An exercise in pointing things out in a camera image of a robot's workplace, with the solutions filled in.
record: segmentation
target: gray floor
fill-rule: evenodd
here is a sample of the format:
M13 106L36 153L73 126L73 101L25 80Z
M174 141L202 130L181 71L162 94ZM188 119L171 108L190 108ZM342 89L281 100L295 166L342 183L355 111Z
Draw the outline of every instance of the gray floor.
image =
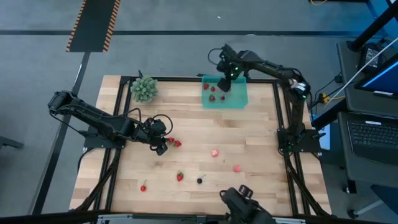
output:
M69 30L81 1L0 1L0 29ZM184 2L123 1L116 30L328 30L361 31L373 17L362 3L307 0L220 0ZM106 54L91 54L79 97L95 104L103 75L194 76L216 73L207 53L227 43L251 49L272 62L298 68L319 89L340 72L336 43L342 38L276 36L114 36ZM20 151L0 151L0 216L29 213L44 164L58 128L47 112L53 92L70 90L83 54L66 53L68 36L0 35L0 135L24 141ZM338 85L329 86L331 91ZM86 129L72 120L71 125ZM44 212L68 210L83 138L69 130ZM325 168L332 211L346 217L375 196L364 184L358 195L340 191L336 167ZM398 216L384 205L361 217L394 223Z

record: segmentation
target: computer screen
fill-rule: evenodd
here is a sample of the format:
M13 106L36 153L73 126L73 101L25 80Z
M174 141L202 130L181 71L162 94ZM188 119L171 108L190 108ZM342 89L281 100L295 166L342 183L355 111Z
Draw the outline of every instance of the computer screen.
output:
M386 66L361 87L371 91L398 94L398 60Z

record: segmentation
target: white cable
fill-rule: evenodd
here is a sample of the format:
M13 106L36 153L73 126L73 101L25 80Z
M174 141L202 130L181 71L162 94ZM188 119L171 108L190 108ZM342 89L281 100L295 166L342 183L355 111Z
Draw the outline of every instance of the white cable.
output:
M384 47L376 56L374 56L370 61L368 61L361 69L359 69L357 72L356 72L356 74L350 79L350 80L348 80L348 82L329 100L329 102L323 107L323 109L325 109L328 105L329 105L329 103L334 99L334 98L336 98L336 96L341 92L341 91L343 91L350 83L351 83L351 81L353 81L353 79L359 74L359 73L361 73L362 72L362 70L366 67L366 66L368 66L375 58L377 58L381 53L383 53L383 51L385 51L387 48L389 48L393 43L395 43L396 41L398 40L398 37L394 40L394 41L392 41L389 45L387 45L387 47Z

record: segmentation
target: teal plastic container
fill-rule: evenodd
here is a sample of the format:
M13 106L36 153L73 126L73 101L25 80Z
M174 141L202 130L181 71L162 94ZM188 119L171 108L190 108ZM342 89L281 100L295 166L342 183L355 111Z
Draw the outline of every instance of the teal plastic container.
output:
M201 103L204 108L233 108L243 109L248 104L248 87L244 76L238 77L231 83L231 91L224 92L217 87L222 76L205 75L201 78ZM205 84L209 84L207 90L204 89ZM210 95L215 97L214 101L210 100Z

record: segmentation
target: keyboard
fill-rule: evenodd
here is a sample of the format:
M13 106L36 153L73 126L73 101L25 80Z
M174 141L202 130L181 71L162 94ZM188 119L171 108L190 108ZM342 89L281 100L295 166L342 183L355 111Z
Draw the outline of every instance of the keyboard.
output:
M378 121L347 121L353 154L398 165L398 125Z

